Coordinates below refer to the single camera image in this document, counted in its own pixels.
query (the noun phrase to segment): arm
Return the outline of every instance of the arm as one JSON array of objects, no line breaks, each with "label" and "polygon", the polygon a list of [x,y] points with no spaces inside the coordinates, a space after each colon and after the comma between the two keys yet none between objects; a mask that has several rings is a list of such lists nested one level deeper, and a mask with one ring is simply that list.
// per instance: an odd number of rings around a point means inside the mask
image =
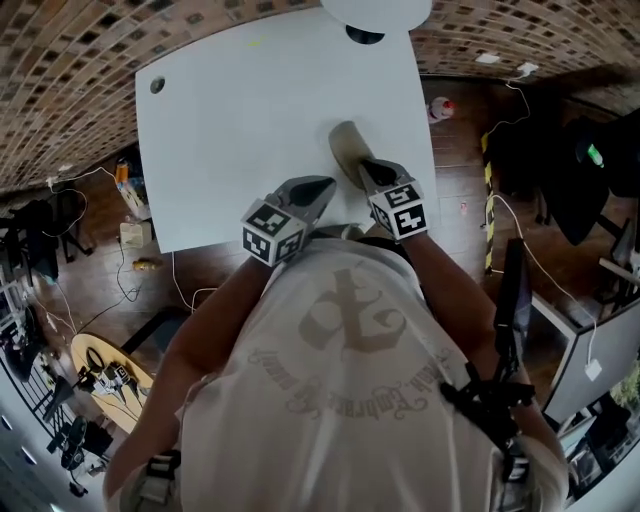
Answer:
[{"label": "arm", "polygon": [[[492,378],[498,353],[493,328],[496,307],[491,299],[427,234],[409,237],[402,245],[442,328],[474,364],[480,377]],[[512,380],[530,384],[522,365]],[[537,403],[515,407],[512,413],[523,434],[540,441],[559,460],[565,460],[562,446]]]},{"label": "arm", "polygon": [[225,366],[272,272],[249,258],[180,327],[162,359],[136,427],[109,464],[106,499],[122,487],[135,468],[175,445],[180,429],[176,411],[193,384]]}]

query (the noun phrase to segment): brick wall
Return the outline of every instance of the brick wall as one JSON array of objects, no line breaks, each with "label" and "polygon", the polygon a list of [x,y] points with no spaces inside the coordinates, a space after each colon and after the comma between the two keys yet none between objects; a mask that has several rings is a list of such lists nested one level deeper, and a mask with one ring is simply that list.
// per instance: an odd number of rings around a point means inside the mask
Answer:
[{"label": "brick wall", "polygon": [[[134,74],[196,39],[318,0],[0,0],[0,193],[70,174],[136,140]],[[638,69],[638,0],[434,0],[412,33],[420,70],[537,76],[618,64]],[[477,64],[480,51],[502,56]],[[617,112],[640,87],[580,94]]]}]

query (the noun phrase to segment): yellow black striped pole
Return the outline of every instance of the yellow black striped pole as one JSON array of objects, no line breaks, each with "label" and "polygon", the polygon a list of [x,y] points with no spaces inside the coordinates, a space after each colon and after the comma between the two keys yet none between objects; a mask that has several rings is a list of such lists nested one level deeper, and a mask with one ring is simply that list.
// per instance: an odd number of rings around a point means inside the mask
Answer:
[{"label": "yellow black striped pole", "polygon": [[484,273],[491,274],[493,270],[493,234],[495,231],[495,214],[493,210],[493,182],[491,179],[491,161],[487,154],[487,148],[489,146],[489,134],[485,133],[481,139],[482,142],[482,161],[484,162],[484,183],[487,187],[487,203],[485,205],[485,214],[487,218],[487,224],[485,226],[487,230],[487,250],[484,261]]}]

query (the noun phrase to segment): wooden floor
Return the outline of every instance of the wooden floor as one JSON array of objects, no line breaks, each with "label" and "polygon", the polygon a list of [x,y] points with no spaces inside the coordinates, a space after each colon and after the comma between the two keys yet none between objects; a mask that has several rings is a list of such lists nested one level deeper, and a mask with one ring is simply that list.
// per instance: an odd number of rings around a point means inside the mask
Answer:
[{"label": "wooden floor", "polygon": [[[436,96],[447,96],[456,103],[453,119],[431,127],[441,212],[440,223],[433,227],[431,236],[495,297],[500,276],[484,275],[486,234],[481,225],[484,222],[486,190],[480,137],[498,120],[514,120],[526,113],[526,109],[517,91],[498,85],[432,80],[424,82],[424,93],[427,101]],[[583,108],[568,105],[565,117],[583,111]],[[593,115],[602,117],[597,112]],[[69,265],[61,263],[59,283],[80,329],[96,314],[122,298],[116,282],[117,271],[122,264],[116,236],[118,226],[128,211],[113,180],[104,173],[97,173],[77,184],[89,199],[83,230],[95,247],[95,253],[88,258],[80,255]],[[598,258],[607,255],[612,243],[610,235],[596,226],[584,243],[573,247],[556,227],[542,227],[534,222],[533,204],[511,204],[520,219],[528,245],[542,266],[589,311],[598,314],[599,305],[592,299],[592,294],[603,278],[604,271],[598,266]],[[611,199],[606,213],[613,221],[621,223],[624,218],[634,216],[634,208],[633,202]],[[503,205],[496,205],[496,216],[494,266],[500,269],[506,241],[515,236],[515,229]],[[153,243],[142,250],[127,250],[124,256],[120,282],[125,290],[140,287],[137,299],[134,302],[123,301],[87,329],[87,332],[99,334],[117,344],[124,343],[160,308],[182,305],[172,280],[170,255],[160,255]],[[163,265],[153,271],[132,270],[131,263],[140,257],[156,258]],[[244,259],[245,255],[236,243],[176,253],[176,276],[187,301],[191,301],[192,294],[199,288],[220,285]],[[580,308],[557,290],[533,263],[531,267],[534,290],[576,322],[589,322]],[[67,314],[55,286],[40,282],[38,290],[40,300],[48,309],[61,317]],[[205,297],[206,293],[200,293],[196,304]],[[54,333],[48,325],[47,330],[54,346],[63,348],[70,342],[69,330]],[[564,350],[563,341],[554,338],[552,333],[543,338],[527,358],[541,400],[548,394]],[[151,347],[144,347],[136,355],[151,371],[154,370],[158,354]]]}]

